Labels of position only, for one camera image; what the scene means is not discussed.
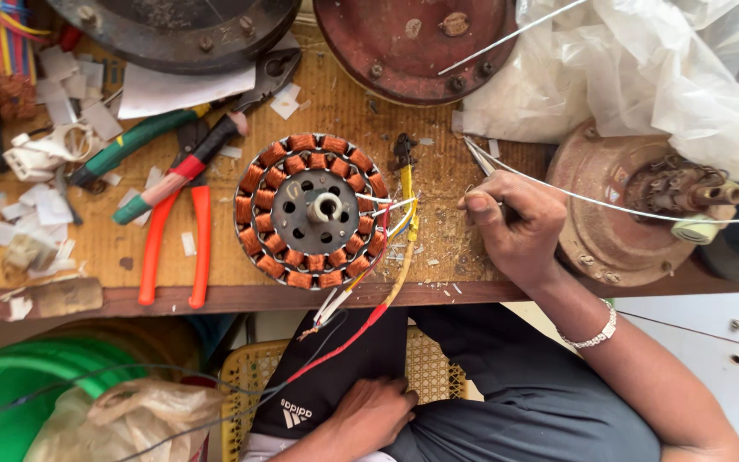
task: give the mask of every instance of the red-handled pliers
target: red-handled pliers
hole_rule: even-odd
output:
[[[196,144],[204,139],[209,127],[204,120],[197,120],[181,127],[176,132],[179,143],[179,153],[170,165],[170,171],[176,168],[195,148]],[[199,173],[189,184],[190,194],[193,196],[195,220],[198,223],[199,243],[196,249],[195,280],[193,294],[189,302],[192,308],[201,308],[204,305],[204,296],[207,292],[207,278],[210,274],[210,187],[204,172]],[[145,244],[145,261],[141,269],[141,288],[139,303],[149,305],[153,303],[156,292],[156,271],[159,268],[159,249],[161,248],[164,224],[170,214],[170,209],[176,201],[180,189],[174,191],[163,201],[153,207],[150,215],[150,228],[147,232]]]

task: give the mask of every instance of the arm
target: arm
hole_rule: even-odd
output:
[[[520,215],[507,223],[497,202]],[[575,342],[595,337],[609,310],[554,259],[566,207],[563,197],[498,171],[458,207],[478,227],[492,262]],[[611,339],[580,354],[652,427],[663,462],[739,461],[739,437],[709,390],[680,361],[618,316]]]
[[[406,379],[361,379],[344,395],[335,414],[270,462],[350,462],[389,446],[415,415],[418,393]]]

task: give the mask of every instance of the copper coil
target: copper coil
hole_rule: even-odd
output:
[[[272,198],[275,197],[275,192],[269,189],[260,189],[255,192],[254,202],[262,210],[272,209]]]
[[[369,172],[373,168],[372,160],[370,160],[370,158],[358,148],[352,150],[350,153],[350,160],[364,172]]]
[[[364,215],[358,219],[358,232],[361,234],[371,234],[372,233],[372,225],[375,223],[375,220],[372,219],[370,216]]]
[[[346,252],[344,252],[343,249],[339,248],[338,250],[330,253],[327,259],[329,260],[329,264],[332,265],[333,268],[338,268],[346,263]]]
[[[323,271],[325,258],[323,255],[308,255],[306,259],[307,269],[310,271]]]
[[[350,266],[346,268],[346,275],[350,276],[351,278],[354,278],[361,274],[364,270],[370,267],[369,260],[367,260],[367,257],[364,257],[363,255],[360,257],[355,258],[352,263],[350,263]]]
[[[319,275],[319,287],[321,289],[329,289],[344,283],[344,276],[341,271],[333,271],[332,273],[324,273]]]
[[[298,271],[290,271],[287,273],[287,285],[292,287],[300,287],[302,289],[310,289],[313,286],[313,275],[306,275]]]
[[[270,165],[281,160],[285,155],[287,155],[287,152],[284,151],[284,146],[279,142],[274,142],[259,156],[259,162],[261,162],[266,169]]]
[[[255,265],[273,278],[280,278],[284,274],[284,266],[269,255],[261,257]]]
[[[364,239],[361,239],[358,234],[354,234],[346,243],[346,252],[355,255],[362,247],[364,247]]]
[[[259,233],[272,233],[272,217],[269,214],[259,214],[255,216],[255,228]]]
[[[349,178],[346,179],[346,182],[356,193],[364,192],[364,187],[366,186],[366,183],[364,183],[364,178],[362,178],[360,174],[353,173]]]
[[[384,184],[384,179],[381,178],[381,173],[373,173],[368,177],[369,184],[372,186],[372,192],[376,197],[384,198],[389,195],[387,191],[387,185]]]
[[[287,157],[284,161],[284,171],[294,175],[307,168],[307,164],[300,155],[293,155],[293,157]]]
[[[373,257],[377,257],[379,253],[384,251],[384,234],[376,231],[372,235],[372,239],[369,240],[369,247],[367,247],[367,253]]]
[[[278,236],[276,233],[272,233],[270,236],[267,236],[267,238],[264,239],[264,245],[269,248],[272,255],[278,255],[287,248],[287,243],[285,243],[281,236]]]
[[[347,147],[347,142],[337,136],[326,135],[323,140],[321,140],[321,149],[325,151],[343,154],[346,152]]]
[[[350,174],[350,164],[336,157],[333,162],[329,164],[329,170],[336,175],[346,178]]]
[[[264,173],[264,171],[261,167],[251,163],[250,167],[247,167],[247,171],[244,173],[244,177],[241,179],[241,183],[238,187],[240,187],[242,191],[247,191],[248,193],[255,191],[259,186],[262,173]]]
[[[250,197],[243,195],[236,196],[236,223],[239,225],[249,225],[253,219],[253,209],[250,203]]]
[[[315,136],[313,135],[291,135],[287,139],[287,144],[293,151],[305,149],[315,149]]]
[[[327,155],[313,152],[307,158],[307,164],[311,169],[325,169],[327,168]]]
[[[304,263],[304,254],[292,248],[287,249],[287,254],[284,255],[284,261],[293,267],[300,267]]]
[[[244,244],[244,252],[247,255],[255,255],[261,253],[261,244],[259,243],[258,236],[255,235],[255,230],[247,228],[238,234],[238,238],[241,239],[241,243]]]
[[[281,186],[281,184],[284,183],[284,180],[286,179],[287,175],[285,175],[284,172],[276,169],[275,167],[267,170],[267,174],[264,175],[264,182],[267,184],[267,186],[272,187],[272,189],[278,189],[278,187]]]
[[[375,211],[375,203],[369,199],[363,197],[357,197],[358,199],[358,211],[371,212]]]

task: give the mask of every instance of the hand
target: hand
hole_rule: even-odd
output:
[[[418,393],[406,391],[405,378],[361,379],[341,399],[335,414],[315,432],[331,437],[343,460],[354,460],[393,444],[395,437],[415,418],[412,408]]]
[[[467,224],[478,227],[489,258],[520,287],[539,284],[560,271],[554,259],[567,216],[566,196],[551,187],[498,170],[458,201]],[[506,220],[498,202],[517,212]]]

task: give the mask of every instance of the black pants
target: black pants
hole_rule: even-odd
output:
[[[322,354],[346,341],[370,312],[351,310]],[[403,376],[407,316],[461,365],[485,402],[417,406],[416,419],[383,449],[398,462],[660,460],[649,426],[585,361],[495,303],[390,308],[351,347],[259,408],[251,431],[300,439],[332,415],[359,378]],[[268,386],[297,371],[330,328],[291,342]]]

